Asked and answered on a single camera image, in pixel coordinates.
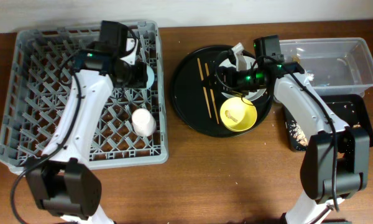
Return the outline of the grey round plate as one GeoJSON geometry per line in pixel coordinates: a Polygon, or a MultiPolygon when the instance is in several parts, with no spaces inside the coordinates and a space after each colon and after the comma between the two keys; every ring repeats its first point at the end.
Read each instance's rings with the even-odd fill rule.
{"type": "MultiPolygon", "coordinates": [[[[255,62],[255,58],[250,57],[250,56],[244,56],[244,60],[246,61],[246,68],[247,69],[250,69],[252,64],[255,62]]],[[[227,59],[222,59],[221,63],[219,65],[224,66],[224,67],[236,68],[236,66],[233,65],[228,58],[227,59]]],[[[264,88],[264,89],[259,89],[257,91],[249,91],[249,92],[244,92],[244,93],[239,92],[239,91],[225,91],[225,90],[222,90],[221,94],[223,96],[225,96],[226,98],[232,98],[234,96],[235,97],[243,96],[248,101],[254,101],[254,100],[257,100],[260,97],[262,97],[265,92],[266,92],[266,89],[264,88]]]]}

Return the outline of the light blue plastic cup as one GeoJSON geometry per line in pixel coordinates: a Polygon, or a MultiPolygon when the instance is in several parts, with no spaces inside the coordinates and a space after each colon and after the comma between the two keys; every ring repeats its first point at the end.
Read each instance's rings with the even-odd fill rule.
{"type": "Polygon", "coordinates": [[[147,74],[146,89],[149,89],[154,84],[155,73],[150,66],[147,66],[146,67],[146,74],[147,74]]]}

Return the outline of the yellow plastic bowl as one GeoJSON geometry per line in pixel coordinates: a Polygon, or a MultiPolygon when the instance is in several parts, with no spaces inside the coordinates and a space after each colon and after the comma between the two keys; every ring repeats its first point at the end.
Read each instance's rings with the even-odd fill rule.
{"type": "Polygon", "coordinates": [[[243,132],[251,129],[257,122],[256,107],[245,98],[227,99],[220,107],[220,119],[223,125],[232,132],[243,132]]]}

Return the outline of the wooden chopstick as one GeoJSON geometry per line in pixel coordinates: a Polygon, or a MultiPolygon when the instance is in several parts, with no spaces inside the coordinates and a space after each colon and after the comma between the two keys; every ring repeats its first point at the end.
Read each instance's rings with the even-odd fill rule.
{"type": "Polygon", "coordinates": [[[208,101],[208,95],[207,95],[206,87],[203,85],[204,78],[203,78],[203,71],[202,71],[202,67],[201,67],[200,58],[197,58],[197,63],[198,63],[198,69],[199,69],[200,78],[201,78],[201,82],[202,82],[202,89],[203,89],[203,94],[204,94],[204,98],[205,98],[205,102],[206,102],[206,107],[207,107],[207,110],[208,110],[209,118],[211,119],[212,115],[211,115],[210,104],[209,104],[209,101],[208,101]]]}
{"type": "Polygon", "coordinates": [[[209,89],[210,89],[210,96],[211,96],[211,101],[212,101],[213,108],[214,108],[214,114],[215,114],[215,117],[216,117],[216,122],[217,122],[217,124],[219,124],[218,112],[217,112],[217,108],[216,108],[213,88],[211,86],[210,72],[209,72],[209,68],[208,68],[207,63],[205,63],[205,70],[206,70],[206,76],[208,77],[208,86],[209,86],[209,89]]]}

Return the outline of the brown coffee stick wrapper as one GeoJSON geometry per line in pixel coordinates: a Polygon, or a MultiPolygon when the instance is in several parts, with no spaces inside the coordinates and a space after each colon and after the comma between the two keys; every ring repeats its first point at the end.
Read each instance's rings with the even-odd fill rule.
{"type": "Polygon", "coordinates": [[[300,58],[298,56],[296,56],[296,55],[292,55],[292,61],[300,63],[300,58]]]}

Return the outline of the pink plastic cup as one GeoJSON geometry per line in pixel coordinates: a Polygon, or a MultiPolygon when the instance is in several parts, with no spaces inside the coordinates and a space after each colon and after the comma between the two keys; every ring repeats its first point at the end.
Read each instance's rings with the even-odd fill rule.
{"type": "Polygon", "coordinates": [[[156,131],[156,121],[149,110],[136,109],[132,114],[132,127],[138,136],[151,136],[156,131]]]}

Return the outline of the white tissue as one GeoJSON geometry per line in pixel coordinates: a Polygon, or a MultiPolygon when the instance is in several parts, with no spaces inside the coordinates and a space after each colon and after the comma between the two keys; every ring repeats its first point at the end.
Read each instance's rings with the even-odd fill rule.
{"type": "Polygon", "coordinates": [[[314,80],[314,78],[315,78],[315,75],[314,75],[313,73],[308,73],[308,72],[306,72],[305,75],[306,75],[307,79],[308,79],[310,82],[312,82],[312,81],[314,80]]]}

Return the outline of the food leftovers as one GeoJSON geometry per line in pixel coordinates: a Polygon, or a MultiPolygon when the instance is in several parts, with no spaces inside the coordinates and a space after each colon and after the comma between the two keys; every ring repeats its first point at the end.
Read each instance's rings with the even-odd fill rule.
{"type": "Polygon", "coordinates": [[[308,140],[298,123],[288,125],[290,133],[290,143],[296,151],[305,151],[308,147],[308,140]]]}

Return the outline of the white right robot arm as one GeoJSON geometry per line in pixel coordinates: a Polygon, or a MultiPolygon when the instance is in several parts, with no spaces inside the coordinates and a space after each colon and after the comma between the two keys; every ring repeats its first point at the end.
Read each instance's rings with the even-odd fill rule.
{"type": "Polygon", "coordinates": [[[230,95],[219,117],[229,130],[250,129],[258,119],[257,103],[246,101],[250,92],[265,89],[281,102],[304,132],[308,147],[300,169],[303,192],[280,219],[282,223],[321,223],[339,204],[364,190],[368,182],[370,137],[352,128],[320,98],[296,61],[286,61],[277,35],[254,41],[256,56],[248,64],[237,44],[214,61],[221,92],[230,95]]]}

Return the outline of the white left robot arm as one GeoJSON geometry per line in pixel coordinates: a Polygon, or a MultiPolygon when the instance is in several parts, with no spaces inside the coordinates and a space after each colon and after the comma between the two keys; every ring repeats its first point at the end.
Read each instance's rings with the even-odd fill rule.
{"type": "Polygon", "coordinates": [[[71,92],[60,122],[41,158],[29,158],[19,176],[39,209],[68,223],[112,223],[100,205],[101,182],[87,163],[114,88],[142,90],[153,84],[153,70],[137,61],[139,49],[130,27],[102,21],[99,39],[70,56],[71,92]]]}

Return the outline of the grey dishwasher rack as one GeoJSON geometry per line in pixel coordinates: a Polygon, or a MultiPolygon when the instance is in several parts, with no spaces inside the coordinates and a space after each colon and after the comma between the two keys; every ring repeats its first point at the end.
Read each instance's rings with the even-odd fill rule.
{"type": "MultiPolygon", "coordinates": [[[[93,136],[88,167],[111,169],[162,164],[168,159],[163,87],[162,42],[154,21],[130,22],[140,42],[139,61],[155,73],[149,89],[113,90],[93,136]],[[136,109],[149,110],[156,131],[138,136],[132,127],[136,109]]],[[[16,38],[0,132],[0,162],[20,174],[30,157],[39,157],[57,127],[70,92],[70,73],[61,63],[99,37],[100,27],[23,30],[16,38]]]]}

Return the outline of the round black tray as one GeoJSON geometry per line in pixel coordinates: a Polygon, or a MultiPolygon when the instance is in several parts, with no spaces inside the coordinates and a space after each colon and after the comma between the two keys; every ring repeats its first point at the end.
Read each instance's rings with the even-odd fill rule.
{"type": "MultiPolygon", "coordinates": [[[[214,73],[214,61],[218,54],[223,51],[228,51],[231,48],[230,45],[211,45],[188,54],[178,64],[170,83],[170,98],[173,108],[179,117],[189,125],[189,127],[199,133],[216,138],[230,138],[248,133],[263,122],[272,107],[272,102],[268,100],[266,96],[261,96],[257,99],[259,106],[257,107],[258,118],[256,124],[247,131],[239,133],[232,132],[223,125],[220,117],[218,117],[219,124],[217,124],[210,90],[206,87],[212,115],[212,118],[209,118],[197,58],[200,58],[203,76],[206,76],[205,63],[208,64],[209,72],[214,73]]],[[[217,112],[219,113],[221,105],[227,98],[223,96],[217,88],[215,88],[213,92],[217,112]]]]}

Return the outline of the clear plastic bin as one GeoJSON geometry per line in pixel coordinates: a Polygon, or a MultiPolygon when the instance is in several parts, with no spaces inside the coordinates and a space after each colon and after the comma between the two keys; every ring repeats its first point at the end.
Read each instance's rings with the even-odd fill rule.
{"type": "Polygon", "coordinates": [[[280,41],[287,62],[292,55],[315,78],[311,83],[320,96],[360,95],[373,87],[373,57],[360,37],[290,39],[280,41]]]}

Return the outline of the black rectangular tray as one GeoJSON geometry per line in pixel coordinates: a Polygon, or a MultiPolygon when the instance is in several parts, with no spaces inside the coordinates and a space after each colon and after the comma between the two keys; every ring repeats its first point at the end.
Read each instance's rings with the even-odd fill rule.
{"type": "MultiPolygon", "coordinates": [[[[322,100],[328,105],[335,115],[347,122],[351,128],[363,128],[369,135],[369,147],[373,147],[373,128],[369,119],[369,115],[364,104],[364,100],[360,95],[330,95],[322,96],[322,100]]],[[[297,123],[291,113],[283,107],[283,114],[285,117],[285,125],[288,131],[288,138],[290,143],[289,124],[297,123]]]]}

